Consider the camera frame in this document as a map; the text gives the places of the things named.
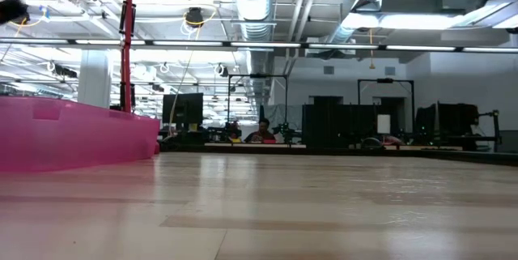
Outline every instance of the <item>wooden floor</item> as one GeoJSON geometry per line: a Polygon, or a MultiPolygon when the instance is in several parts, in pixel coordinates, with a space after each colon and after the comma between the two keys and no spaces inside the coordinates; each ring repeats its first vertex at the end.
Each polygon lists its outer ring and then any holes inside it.
{"type": "Polygon", "coordinates": [[[3,174],[0,259],[518,259],[518,168],[168,153],[3,174]]]}

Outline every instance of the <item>computer monitor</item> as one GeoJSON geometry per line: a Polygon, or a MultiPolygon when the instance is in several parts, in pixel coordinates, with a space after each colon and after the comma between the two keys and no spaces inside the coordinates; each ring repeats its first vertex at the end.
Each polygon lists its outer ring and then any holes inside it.
{"type": "MultiPolygon", "coordinates": [[[[164,95],[162,122],[169,123],[176,95],[164,95]]],[[[180,94],[176,101],[173,123],[191,124],[203,122],[203,93],[180,94]]]]}

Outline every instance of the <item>pink barrier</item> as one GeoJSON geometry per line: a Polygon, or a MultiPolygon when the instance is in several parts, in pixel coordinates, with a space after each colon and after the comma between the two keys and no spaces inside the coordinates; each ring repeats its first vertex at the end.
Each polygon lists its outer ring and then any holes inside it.
{"type": "Polygon", "coordinates": [[[151,158],[159,121],[65,100],[0,97],[0,172],[151,158]]]}

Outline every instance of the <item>black frame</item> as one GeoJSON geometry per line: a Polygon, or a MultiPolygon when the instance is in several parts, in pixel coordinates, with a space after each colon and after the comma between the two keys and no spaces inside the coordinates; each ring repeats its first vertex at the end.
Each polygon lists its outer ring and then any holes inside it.
{"type": "Polygon", "coordinates": [[[284,123],[287,123],[287,115],[288,115],[288,75],[266,75],[266,74],[251,74],[251,75],[228,75],[228,94],[227,94],[227,122],[230,123],[230,95],[231,95],[231,80],[234,77],[245,78],[248,77],[250,79],[268,79],[268,78],[284,78],[286,82],[286,89],[284,90],[284,123]]]}
{"type": "Polygon", "coordinates": [[[415,132],[415,96],[414,96],[414,81],[413,80],[405,80],[405,79],[358,79],[358,105],[362,104],[362,92],[361,92],[361,84],[362,82],[376,82],[376,83],[409,83],[410,84],[410,94],[412,95],[412,132],[415,132]]]}

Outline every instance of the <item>red pole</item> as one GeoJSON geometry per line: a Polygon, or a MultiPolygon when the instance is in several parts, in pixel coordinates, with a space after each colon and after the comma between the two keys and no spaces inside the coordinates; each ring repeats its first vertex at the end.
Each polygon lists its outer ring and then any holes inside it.
{"type": "Polygon", "coordinates": [[[125,83],[124,93],[124,111],[131,113],[131,81],[130,81],[130,49],[131,49],[131,29],[133,23],[133,0],[126,0],[126,17],[125,17],[125,38],[122,48],[121,61],[121,80],[125,83]]]}

